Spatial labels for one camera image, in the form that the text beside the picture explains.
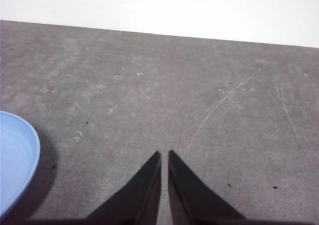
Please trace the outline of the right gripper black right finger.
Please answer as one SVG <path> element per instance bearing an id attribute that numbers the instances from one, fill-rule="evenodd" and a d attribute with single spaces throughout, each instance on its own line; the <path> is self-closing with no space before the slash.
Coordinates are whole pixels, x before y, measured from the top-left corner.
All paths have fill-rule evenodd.
<path id="1" fill-rule="evenodd" d="M 168 153 L 168 193 L 175 225 L 228 225 L 246 221 L 205 185 L 174 150 Z"/>

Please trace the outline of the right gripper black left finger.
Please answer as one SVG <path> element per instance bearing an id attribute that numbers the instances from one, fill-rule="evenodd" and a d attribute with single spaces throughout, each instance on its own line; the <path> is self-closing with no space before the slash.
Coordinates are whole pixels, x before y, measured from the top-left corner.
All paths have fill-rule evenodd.
<path id="1" fill-rule="evenodd" d="M 87 216 L 94 225 L 155 225 L 161 195 L 161 154 L 156 151 L 136 174 Z"/>

